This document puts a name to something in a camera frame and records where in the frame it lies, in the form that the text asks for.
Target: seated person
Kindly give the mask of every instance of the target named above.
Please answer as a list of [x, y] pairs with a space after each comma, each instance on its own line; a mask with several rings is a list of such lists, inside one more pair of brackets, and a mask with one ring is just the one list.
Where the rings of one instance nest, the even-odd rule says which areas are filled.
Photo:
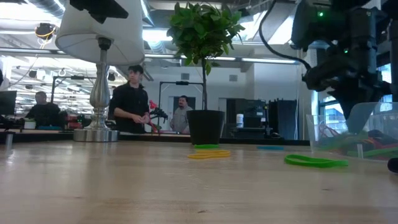
[[26, 118], [34, 118], [36, 121], [36, 127], [59, 126], [60, 108], [54, 103], [48, 103], [47, 95], [43, 91], [37, 92], [35, 99], [37, 104], [30, 109]]
[[149, 122], [148, 94], [139, 83], [144, 69], [140, 65], [129, 67], [129, 81], [113, 90], [109, 117], [114, 117], [116, 129], [130, 133], [145, 133]]
[[173, 119], [170, 122], [170, 127], [173, 131], [189, 134], [187, 111], [191, 110], [192, 108], [188, 106], [188, 97], [181, 96], [180, 99], [178, 99], [178, 108], [175, 110]]

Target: clear plastic bin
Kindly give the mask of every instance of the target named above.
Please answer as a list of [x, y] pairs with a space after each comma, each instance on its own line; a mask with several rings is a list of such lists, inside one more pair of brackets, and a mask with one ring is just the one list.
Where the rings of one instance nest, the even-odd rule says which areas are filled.
[[361, 159], [398, 157], [398, 103], [361, 103], [344, 116], [307, 115], [313, 153]]

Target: black plant pot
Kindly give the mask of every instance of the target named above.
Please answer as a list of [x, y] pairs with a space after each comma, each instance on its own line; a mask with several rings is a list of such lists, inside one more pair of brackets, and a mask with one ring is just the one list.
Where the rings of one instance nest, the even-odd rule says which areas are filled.
[[213, 110], [187, 111], [191, 142], [194, 145], [218, 144], [224, 125], [224, 112]]

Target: computer monitor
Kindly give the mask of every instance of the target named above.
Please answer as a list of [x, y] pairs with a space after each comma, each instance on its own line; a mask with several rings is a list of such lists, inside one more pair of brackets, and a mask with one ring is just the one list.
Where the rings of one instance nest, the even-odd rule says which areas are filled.
[[17, 91], [0, 91], [0, 115], [14, 115]]

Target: potted plant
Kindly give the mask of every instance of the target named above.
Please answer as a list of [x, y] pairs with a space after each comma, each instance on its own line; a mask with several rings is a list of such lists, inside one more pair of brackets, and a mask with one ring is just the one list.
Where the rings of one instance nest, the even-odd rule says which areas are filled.
[[190, 4], [180, 7], [176, 3], [175, 14], [170, 18], [171, 28], [167, 35], [178, 48], [176, 56], [187, 57], [185, 65], [191, 63], [202, 68], [203, 100], [205, 110], [194, 110], [187, 113], [191, 140], [195, 145], [218, 144], [224, 124], [222, 111], [208, 110], [206, 76], [212, 67], [219, 64], [212, 59], [228, 54], [234, 49], [232, 39], [239, 38], [244, 27], [238, 24], [241, 13], [234, 14], [226, 7], [222, 11], [209, 4]]

